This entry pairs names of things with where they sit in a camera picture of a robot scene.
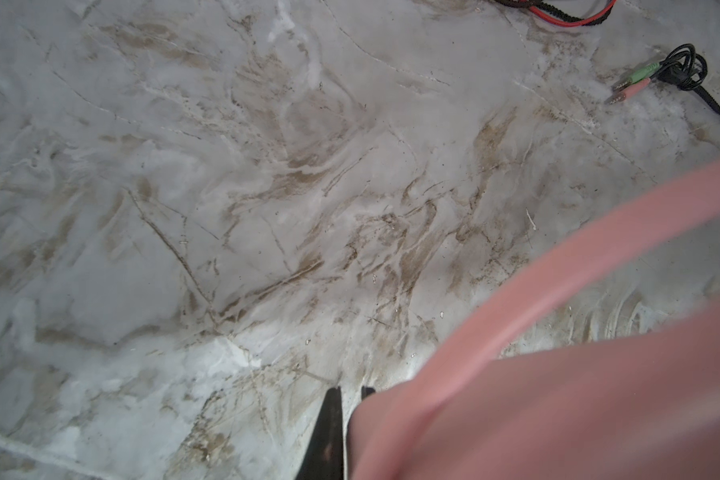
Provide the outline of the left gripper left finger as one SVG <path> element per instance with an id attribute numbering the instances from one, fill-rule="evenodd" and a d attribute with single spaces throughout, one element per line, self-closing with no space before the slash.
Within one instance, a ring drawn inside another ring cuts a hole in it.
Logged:
<path id="1" fill-rule="evenodd" d="M 343 480 L 344 433 L 339 387 L 327 390 L 296 480 Z"/>

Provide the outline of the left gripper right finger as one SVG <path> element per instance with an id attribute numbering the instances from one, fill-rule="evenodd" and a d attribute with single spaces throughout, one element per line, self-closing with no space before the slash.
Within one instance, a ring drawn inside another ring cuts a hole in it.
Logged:
<path id="1" fill-rule="evenodd" d="M 373 395 L 375 392 L 376 392 L 376 390 L 373 387 L 362 386 L 361 387 L 361 399 L 365 400 L 369 396 Z"/>

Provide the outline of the pink headphones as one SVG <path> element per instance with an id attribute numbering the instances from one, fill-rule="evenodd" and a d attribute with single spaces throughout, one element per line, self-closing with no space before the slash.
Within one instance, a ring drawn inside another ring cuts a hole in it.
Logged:
<path id="1" fill-rule="evenodd" d="M 720 216 L 720 161 L 587 225 L 505 283 L 349 427 L 354 479 L 720 479 L 720 300 L 659 331 L 508 359 L 582 288 Z"/>

